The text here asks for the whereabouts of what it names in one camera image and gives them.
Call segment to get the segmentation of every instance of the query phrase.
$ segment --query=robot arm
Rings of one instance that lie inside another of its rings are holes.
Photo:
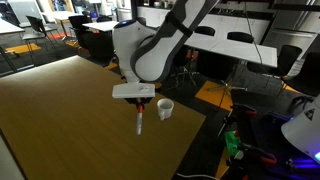
[[[127,84],[116,85],[114,98],[153,97],[152,84],[169,74],[172,60],[219,0],[178,0],[156,32],[137,21],[114,27],[113,42]]]

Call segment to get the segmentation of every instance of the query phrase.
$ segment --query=floor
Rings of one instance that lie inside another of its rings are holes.
[[[23,44],[19,34],[2,35],[0,36],[0,42],[1,46],[4,48]],[[36,66],[41,66],[77,55],[78,53],[77,48],[66,45],[60,40],[55,42],[57,51],[55,51],[53,48],[48,48],[48,51],[46,51],[44,42],[38,42],[37,45],[42,48],[34,51],[34,62]],[[18,68],[32,64],[32,60],[28,52],[21,53],[19,58],[16,58],[12,55],[9,56],[12,58],[12,61]],[[0,73],[8,70],[8,65],[5,63],[5,61],[3,61],[3,58],[0,57]],[[119,69],[116,66],[112,68],[112,71],[119,72]],[[174,87],[176,83],[175,78],[168,77],[164,82],[162,82],[162,86],[160,88],[161,94],[206,115],[206,119],[201,129],[194,139],[194,142],[182,161],[180,167],[178,167],[177,173],[184,175],[205,174],[216,176],[220,159],[225,147],[224,137],[217,137],[217,134],[223,124],[223,117],[226,116],[229,111],[225,109],[220,109],[217,111],[217,106],[207,102],[206,99],[199,99],[196,97],[197,93],[206,82],[214,82],[214,80],[207,79],[201,75],[194,75],[194,79],[196,81],[196,85],[193,85],[191,81],[186,78],[184,82],[180,81],[178,87]],[[277,96],[282,86],[282,82],[279,79],[271,78],[268,86],[265,87],[266,81],[267,77],[254,74],[243,68],[243,70],[238,71],[236,75],[235,85],[247,87],[248,91],[251,92]],[[296,95],[297,93],[292,91],[284,91],[281,94],[281,96],[286,96],[288,98],[292,98]],[[220,97],[214,96],[214,94],[211,96],[209,94],[207,98],[217,99]],[[228,130],[233,129],[235,129],[235,126],[228,128]]]

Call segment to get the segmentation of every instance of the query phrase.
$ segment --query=white cup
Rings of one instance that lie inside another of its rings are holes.
[[[160,99],[157,103],[160,120],[168,119],[171,116],[174,104],[170,99]]]

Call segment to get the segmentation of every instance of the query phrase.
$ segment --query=white table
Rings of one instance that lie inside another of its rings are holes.
[[[254,44],[194,33],[185,45],[253,63],[261,63]],[[277,67],[277,49],[261,45],[257,45],[257,47],[262,58],[262,64]]]
[[[119,22],[117,21],[107,21],[107,22],[86,23],[82,25],[92,29],[97,29],[99,31],[112,31],[113,27],[118,23]]]
[[[17,27],[11,23],[8,23],[7,21],[4,21],[2,19],[0,19],[0,27],[1,27],[0,28],[0,35],[24,32],[24,29]],[[5,61],[9,64],[9,66],[11,67],[13,72],[17,72],[17,68],[10,61],[10,59],[6,55],[6,52],[2,49],[1,46],[0,46],[0,53],[3,56],[3,58],[5,59]]]
[[[43,12],[42,15],[60,20],[65,37],[67,37],[68,34],[66,31],[66,28],[64,27],[63,21],[68,20],[69,16],[76,16],[76,15],[82,15],[82,14],[77,14],[77,13],[73,13],[73,12],[69,12],[69,11],[55,11],[55,12]]]

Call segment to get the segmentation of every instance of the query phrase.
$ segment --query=brown table surface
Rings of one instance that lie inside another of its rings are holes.
[[[142,135],[136,109],[113,99],[120,76],[79,56],[0,79],[0,128],[28,179],[171,179],[205,116],[156,97]]]

